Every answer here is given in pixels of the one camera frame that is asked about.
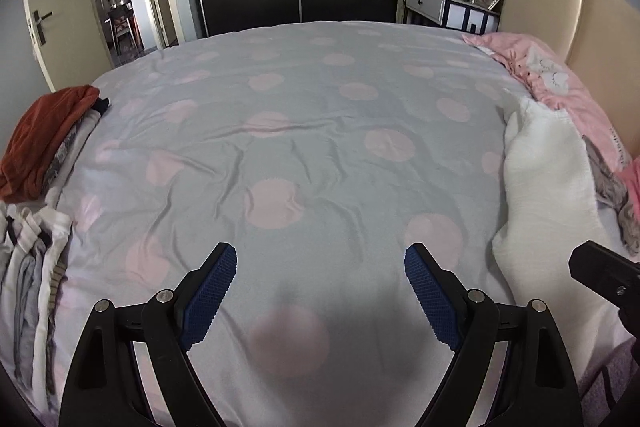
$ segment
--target pillowcase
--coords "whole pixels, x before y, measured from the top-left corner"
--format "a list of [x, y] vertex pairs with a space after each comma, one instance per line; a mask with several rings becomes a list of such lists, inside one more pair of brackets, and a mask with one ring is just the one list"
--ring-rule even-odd
[[593, 142], [611, 171], [622, 171], [629, 164], [631, 156], [606, 113], [544, 42], [530, 35], [501, 32], [462, 38], [500, 62], [546, 107], [565, 109], [578, 132]]

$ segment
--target metal screw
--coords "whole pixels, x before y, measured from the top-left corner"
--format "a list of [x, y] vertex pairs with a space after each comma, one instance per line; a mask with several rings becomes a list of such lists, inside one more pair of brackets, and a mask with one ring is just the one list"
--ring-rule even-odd
[[98, 313], [102, 313], [108, 308], [109, 308], [109, 301], [107, 299], [102, 299], [101, 301], [97, 301], [94, 306], [94, 310], [96, 310]]
[[469, 300], [473, 302], [484, 301], [484, 293], [482, 293], [480, 290], [469, 290], [469, 293], [466, 294], [466, 296], [469, 297]]
[[169, 302], [174, 298], [174, 293], [171, 290], [160, 290], [156, 295], [158, 302]]
[[532, 300], [531, 307], [537, 312], [543, 312], [544, 310], [546, 310], [546, 304], [539, 299]]

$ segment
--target stack of laundry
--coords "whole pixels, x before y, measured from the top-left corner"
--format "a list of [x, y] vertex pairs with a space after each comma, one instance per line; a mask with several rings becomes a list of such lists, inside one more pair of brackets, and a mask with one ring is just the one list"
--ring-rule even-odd
[[0, 161], [0, 362], [38, 410], [55, 394], [51, 339], [72, 222], [56, 208], [82, 147], [109, 107], [99, 95], [97, 88], [81, 86], [37, 99]]

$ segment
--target beige headboard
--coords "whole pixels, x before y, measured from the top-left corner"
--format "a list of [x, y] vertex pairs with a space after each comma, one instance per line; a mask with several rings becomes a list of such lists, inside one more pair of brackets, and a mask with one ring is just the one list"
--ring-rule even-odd
[[640, 12], [625, 0], [504, 0], [500, 31], [545, 41], [640, 155]]

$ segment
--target door handle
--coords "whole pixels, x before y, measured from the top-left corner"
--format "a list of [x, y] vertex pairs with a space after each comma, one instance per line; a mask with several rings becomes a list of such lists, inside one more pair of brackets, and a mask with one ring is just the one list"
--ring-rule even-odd
[[38, 32], [38, 40], [40, 41], [41, 46], [44, 46], [47, 43], [46, 39], [44, 38], [44, 32], [42, 31], [42, 21], [44, 19], [48, 19], [52, 15], [53, 15], [53, 12], [49, 12], [46, 15], [43, 15], [41, 17], [40, 14], [38, 13], [38, 10], [33, 12], [33, 22], [36, 25], [36, 31]]

